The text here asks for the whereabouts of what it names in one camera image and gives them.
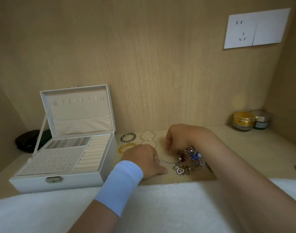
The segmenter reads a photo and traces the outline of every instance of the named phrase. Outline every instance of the metal latch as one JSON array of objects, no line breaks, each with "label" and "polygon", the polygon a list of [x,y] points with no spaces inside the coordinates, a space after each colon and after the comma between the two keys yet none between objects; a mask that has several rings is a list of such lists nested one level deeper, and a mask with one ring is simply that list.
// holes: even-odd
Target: metal latch
[{"label": "metal latch", "polygon": [[62,182],[63,177],[61,176],[49,176],[45,179],[47,183],[56,183],[56,182]]}]

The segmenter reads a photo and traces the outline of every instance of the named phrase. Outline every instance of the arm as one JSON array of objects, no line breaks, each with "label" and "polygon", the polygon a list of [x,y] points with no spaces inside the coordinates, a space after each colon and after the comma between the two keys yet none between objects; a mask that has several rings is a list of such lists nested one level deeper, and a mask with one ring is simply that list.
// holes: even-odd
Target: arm
[{"label": "arm", "polygon": [[137,145],[124,152],[88,208],[68,233],[113,232],[127,200],[142,178],[166,174],[151,145]]},{"label": "arm", "polygon": [[296,232],[296,201],[239,157],[212,131],[172,125],[167,150],[194,146],[223,186],[247,232]]}]

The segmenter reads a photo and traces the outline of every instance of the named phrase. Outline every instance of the jewelry box lid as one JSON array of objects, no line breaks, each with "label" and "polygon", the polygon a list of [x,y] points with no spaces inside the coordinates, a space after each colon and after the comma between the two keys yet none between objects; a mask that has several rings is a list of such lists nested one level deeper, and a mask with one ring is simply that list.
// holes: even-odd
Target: jewelry box lid
[{"label": "jewelry box lid", "polygon": [[108,85],[40,92],[52,137],[115,132]]}]

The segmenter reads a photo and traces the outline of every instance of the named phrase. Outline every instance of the silver bangle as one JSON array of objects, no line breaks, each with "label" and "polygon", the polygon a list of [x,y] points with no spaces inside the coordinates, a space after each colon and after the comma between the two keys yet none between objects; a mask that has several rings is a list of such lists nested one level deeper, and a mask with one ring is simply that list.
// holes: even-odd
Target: silver bangle
[{"label": "silver bangle", "polygon": [[[128,140],[128,141],[123,140],[123,138],[124,138],[125,136],[128,136],[128,135],[133,135],[133,138],[130,139],[130,140]],[[123,142],[123,143],[129,143],[129,142],[131,142],[131,141],[134,141],[135,138],[136,138],[135,133],[130,132],[130,133],[126,133],[126,134],[122,135],[121,138],[120,138],[120,141]]]},{"label": "silver bangle", "polygon": [[[153,141],[153,140],[147,140],[147,141]],[[143,144],[145,141],[143,141],[141,144]],[[155,149],[157,148],[157,143],[155,141],[153,141],[155,143]],[[153,146],[152,146],[153,147]]]},{"label": "silver bangle", "polygon": [[154,139],[155,138],[155,133],[154,132],[151,132],[151,133],[153,133],[154,134],[154,137],[153,138],[151,138],[151,139],[149,139],[149,140],[144,140],[144,139],[142,139],[142,135],[143,134],[145,134],[146,132],[144,132],[144,133],[142,133],[141,134],[141,136],[139,137],[141,140],[143,140],[143,141],[151,141],[152,139]]}]

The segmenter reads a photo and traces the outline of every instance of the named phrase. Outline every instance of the yellow beaded bracelet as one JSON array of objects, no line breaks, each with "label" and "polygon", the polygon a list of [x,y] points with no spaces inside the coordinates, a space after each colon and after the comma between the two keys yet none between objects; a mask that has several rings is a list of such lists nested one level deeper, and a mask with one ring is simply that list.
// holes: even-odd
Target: yellow beaded bracelet
[{"label": "yellow beaded bracelet", "polygon": [[123,145],[123,146],[121,146],[120,148],[119,148],[119,150],[118,150],[118,152],[119,152],[119,154],[123,154],[123,152],[122,152],[122,149],[123,148],[126,148],[126,147],[128,147],[128,146],[135,146],[136,144],[134,144],[134,143],[128,143],[128,144],[126,144],[126,145]]}]

